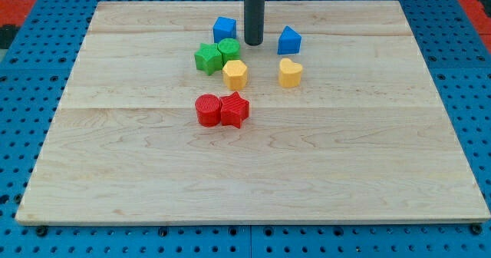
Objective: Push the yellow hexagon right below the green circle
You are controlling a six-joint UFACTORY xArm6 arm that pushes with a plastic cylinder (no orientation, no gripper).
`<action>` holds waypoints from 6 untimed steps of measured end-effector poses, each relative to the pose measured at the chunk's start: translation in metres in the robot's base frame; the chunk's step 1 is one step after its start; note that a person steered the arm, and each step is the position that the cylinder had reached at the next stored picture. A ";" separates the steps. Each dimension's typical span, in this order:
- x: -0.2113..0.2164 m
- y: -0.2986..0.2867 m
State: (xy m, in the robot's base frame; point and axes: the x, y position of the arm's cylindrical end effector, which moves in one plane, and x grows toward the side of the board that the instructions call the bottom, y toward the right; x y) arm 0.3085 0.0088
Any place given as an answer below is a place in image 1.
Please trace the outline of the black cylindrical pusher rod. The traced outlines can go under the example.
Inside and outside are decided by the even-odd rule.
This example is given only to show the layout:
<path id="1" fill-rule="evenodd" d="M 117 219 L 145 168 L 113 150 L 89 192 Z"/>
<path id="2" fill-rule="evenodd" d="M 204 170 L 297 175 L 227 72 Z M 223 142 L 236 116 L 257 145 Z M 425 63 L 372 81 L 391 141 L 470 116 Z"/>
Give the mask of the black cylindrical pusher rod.
<path id="1" fill-rule="evenodd" d="M 244 39 L 247 45 L 263 42 L 265 0 L 244 0 Z"/>

